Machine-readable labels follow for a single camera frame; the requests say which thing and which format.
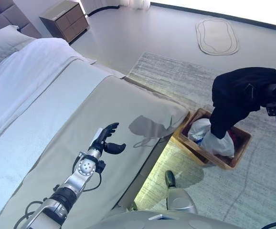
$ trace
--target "robotic hand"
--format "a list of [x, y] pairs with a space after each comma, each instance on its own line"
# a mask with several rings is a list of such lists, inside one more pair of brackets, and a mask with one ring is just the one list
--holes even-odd
[[93, 141], [87, 153], [80, 152], [73, 166], [70, 175], [63, 184], [57, 185], [54, 193], [46, 199], [42, 205], [27, 219], [21, 229], [60, 229], [65, 222], [67, 215], [73, 204], [80, 197], [82, 192], [94, 190], [84, 190], [87, 182], [95, 172], [101, 173], [105, 168], [105, 163], [99, 161], [103, 150], [109, 154], [120, 154], [124, 151], [126, 144], [117, 145], [106, 143], [106, 138], [116, 131], [119, 123], [113, 123], [102, 130], [98, 138]]

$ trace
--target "pillow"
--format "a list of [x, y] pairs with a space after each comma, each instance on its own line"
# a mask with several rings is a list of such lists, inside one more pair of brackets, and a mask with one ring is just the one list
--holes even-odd
[[18, 32], [18, 28], [16, 25], [8, 25], [0, 29], [0, 62], [35, 40]]

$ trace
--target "bed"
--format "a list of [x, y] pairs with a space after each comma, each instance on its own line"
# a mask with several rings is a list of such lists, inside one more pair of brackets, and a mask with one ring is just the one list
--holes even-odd
[[[40, 38], [12, 1], [0, 0], [0, 229], [49, 197], [97, 129], [114, 122], [108, 140], [126, 150], [103, 154], [102, 185], [79, 198], [63, 228], [87, 228], [129, 206], [187, 109], [121, 78], [62, 39]], [[95, 175], [88, 187], [97, 183]]]

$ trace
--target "white duvet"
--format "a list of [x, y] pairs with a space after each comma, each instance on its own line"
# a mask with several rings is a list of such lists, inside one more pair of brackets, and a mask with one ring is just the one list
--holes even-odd
[[57, 131], [112, 75], [61, 39], [26, 48], [0, 64], [0, 211]]
[[0, 135], [72, 61], [94, 63], [59, 38], [37, 39], [0, 63]]

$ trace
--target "headboard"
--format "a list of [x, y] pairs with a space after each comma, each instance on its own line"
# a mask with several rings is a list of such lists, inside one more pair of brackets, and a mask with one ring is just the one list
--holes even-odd
[[13, 0], [0, 0], [0, 29], [7, 25], [18, 25], [21, 33], [41, 38], [40, 33], [15, 5]]

